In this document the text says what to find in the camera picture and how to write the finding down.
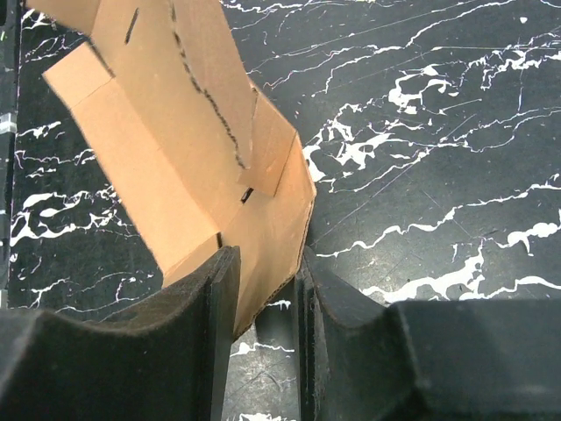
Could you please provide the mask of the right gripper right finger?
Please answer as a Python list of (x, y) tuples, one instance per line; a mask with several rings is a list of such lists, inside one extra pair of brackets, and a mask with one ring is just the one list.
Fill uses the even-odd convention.
[(558, 300), (382, 306), (306, 249), (294, 283), (304, 420), (557, 420)]

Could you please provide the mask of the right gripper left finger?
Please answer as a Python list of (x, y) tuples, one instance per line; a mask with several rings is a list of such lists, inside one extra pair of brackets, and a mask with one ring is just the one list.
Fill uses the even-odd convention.
[(4, 420), (218, 420), (238, 301), (240, 252), (101, 322), (1, 313)]

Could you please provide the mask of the cardboard box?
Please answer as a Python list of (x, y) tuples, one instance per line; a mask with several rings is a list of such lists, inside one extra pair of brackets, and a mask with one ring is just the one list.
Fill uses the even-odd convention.
[(233, 331), (297, 272), (316, 189), (298, 131), (247, 76), (218, 1), (31, 1), (86, 41), (44, 79), (165, 284), (241, 252)]

